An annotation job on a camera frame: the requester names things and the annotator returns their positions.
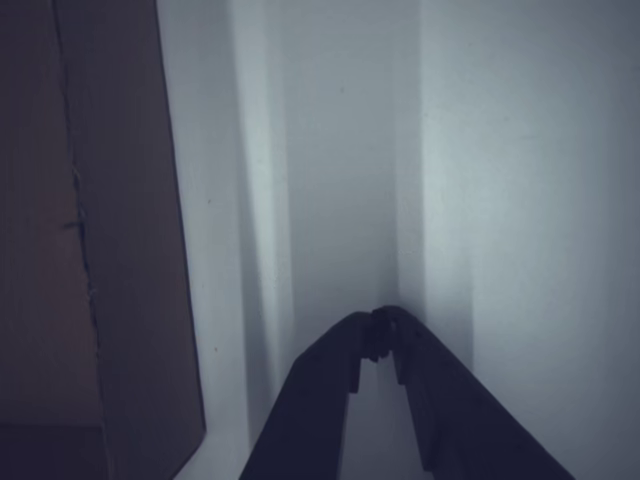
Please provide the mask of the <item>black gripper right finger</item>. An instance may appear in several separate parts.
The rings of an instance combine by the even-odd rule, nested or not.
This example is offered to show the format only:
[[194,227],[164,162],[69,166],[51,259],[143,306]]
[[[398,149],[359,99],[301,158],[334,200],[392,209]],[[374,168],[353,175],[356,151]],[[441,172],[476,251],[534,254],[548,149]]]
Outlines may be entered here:
[[372,313],[374,353],[392,355],[422,468],[436,479],[568,479],[564,468],[408,311]]

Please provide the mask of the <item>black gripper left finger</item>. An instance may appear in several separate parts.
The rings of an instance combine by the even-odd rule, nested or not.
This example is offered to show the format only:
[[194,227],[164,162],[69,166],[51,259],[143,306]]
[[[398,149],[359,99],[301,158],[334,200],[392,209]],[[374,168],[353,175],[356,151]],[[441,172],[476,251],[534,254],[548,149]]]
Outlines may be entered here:
[[240,475],[336,479],[349,395],[358,391],[371,315],[348,315],[294,361]]

